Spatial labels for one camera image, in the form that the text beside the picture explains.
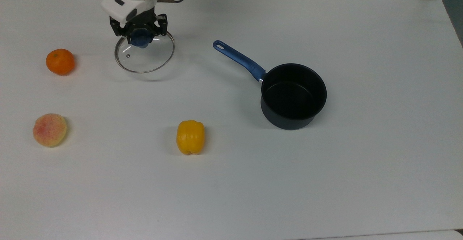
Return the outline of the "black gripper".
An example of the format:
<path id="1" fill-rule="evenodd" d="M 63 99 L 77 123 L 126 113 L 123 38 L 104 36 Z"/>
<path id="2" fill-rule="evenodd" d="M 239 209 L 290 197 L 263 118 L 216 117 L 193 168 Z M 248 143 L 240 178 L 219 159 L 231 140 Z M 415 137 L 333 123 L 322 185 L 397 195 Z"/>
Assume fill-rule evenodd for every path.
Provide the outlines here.
<path id="1" fill-rule="evenodd" d="M 129 37 L 137 29 L 146 29 L 153 36 L 167 35 L 167 14 L 156 15 L 155 8 L 151 8 L 137 16 L 134 16 L 124 24 L 112 17 L 109 17 L 109 21 L 111 29 L 117 37 Z"/>

